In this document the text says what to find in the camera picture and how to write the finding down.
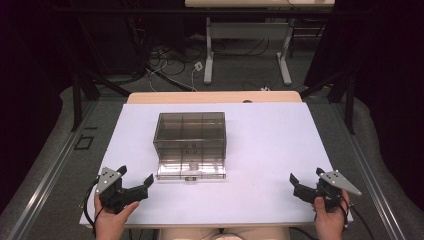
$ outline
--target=white tabletop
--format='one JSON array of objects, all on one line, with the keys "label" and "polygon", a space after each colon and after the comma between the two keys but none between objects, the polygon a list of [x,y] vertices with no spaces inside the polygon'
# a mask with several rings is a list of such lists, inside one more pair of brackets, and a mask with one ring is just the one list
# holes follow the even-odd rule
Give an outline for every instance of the white tabletop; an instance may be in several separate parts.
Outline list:
[{"label": "white tabletop", "polygon": [[185,0],[186,7],[328,7],[335,0]]},{"label": "white tabletop", "polygon": [[[332,167],[305,103],[126,104],[101,168],[126,165],[123,187],[141,185],[157,171],[153,138],[159,113],[202,111],[225,112],[227,178],[197,182],[155,178],[149,198],[141,202],[127,226],[292,226],[313,222],[309,203],[293,196],[290,173],[301,184],[315,188],[316,168],[331,171]],[[88,224],[84,216],[80,223]]]}]

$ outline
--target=transparent plastic box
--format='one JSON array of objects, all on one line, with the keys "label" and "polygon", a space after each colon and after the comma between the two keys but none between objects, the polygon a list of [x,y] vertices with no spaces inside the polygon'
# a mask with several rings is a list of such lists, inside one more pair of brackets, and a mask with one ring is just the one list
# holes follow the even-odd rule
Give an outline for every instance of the transparent plastic box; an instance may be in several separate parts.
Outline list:
[{"label": "transparent plastic box", "polygon": [[225,178],[223,112],[161,113],[153,144],[158,179]]}]

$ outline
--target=desk leg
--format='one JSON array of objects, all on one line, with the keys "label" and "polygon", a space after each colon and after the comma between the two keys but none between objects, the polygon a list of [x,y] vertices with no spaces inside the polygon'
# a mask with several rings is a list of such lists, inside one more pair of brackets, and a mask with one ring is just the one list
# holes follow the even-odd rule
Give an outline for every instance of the desk leg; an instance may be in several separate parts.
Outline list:
[{"label": "desk leg", "polygon": [[278,66],[280,66],[281,76],[283,77],[283,82],[284,82],[284,85],[286,86],[290,86],[292,84],[289,69],[287,68],[286,57],[287,57],[289,43],[290,43],[292,32],[293,32],[293,26],[294,26],[294,19],[289,19],[287,29],[286,29],[286,35],[284,37],[283,51],[277,53]]},{"label": "desk leg", "polygon": [[206,18],[206,66],[205,66],[205,84],[212,83],[212,65],[213,65],[213,52],[212,52],[212,36],[211,36],[211,19]]}]

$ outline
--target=desk frame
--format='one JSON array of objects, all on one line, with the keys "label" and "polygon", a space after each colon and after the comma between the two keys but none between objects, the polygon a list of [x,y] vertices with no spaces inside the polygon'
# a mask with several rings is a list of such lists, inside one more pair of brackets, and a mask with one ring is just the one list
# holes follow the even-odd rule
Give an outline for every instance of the desk frame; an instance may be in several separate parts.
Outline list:
[{"label": "desk frame", "polygon": [[278,39],[283,40],[283,48],[277,53],[278,66],[284,85],[292,84],[289,69],[286,63],[286,56],[293,32],[294,19],[289,19],[287,23],[212,23],[210,18],[206,18],[206,66],[204,83],[212,83],[213,52],[212,39],[217,38],[237,38],[237,39]]}]

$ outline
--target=human hand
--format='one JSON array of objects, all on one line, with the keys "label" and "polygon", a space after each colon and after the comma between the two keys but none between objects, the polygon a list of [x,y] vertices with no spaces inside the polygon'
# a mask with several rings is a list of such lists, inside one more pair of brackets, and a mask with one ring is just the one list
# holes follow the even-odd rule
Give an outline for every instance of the human hand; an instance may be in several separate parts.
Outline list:
[{"label": "human hand", "polygon": [[[349,195],[345,190],[342,190],[342,196],[345,200],[342,200],[340,204],[346,212],[348,204],[350,204]],[[343,211],[340,208],[335,208],[331,212],[327,212],[322,197],[315,198],[313,207],[314,211],[317,213],[315,227],[317,229],[318,238],[320,240],[341,240],[345,224],[345,215]]]},{"label": "human hand", "polygon": [[100,197],[94,194],[94,209],[97,240],[118,240],[124,231],[124,224],[131,213],[140,205],[140,202],[133,202],[118,214],[109,212],[102,207]]}]

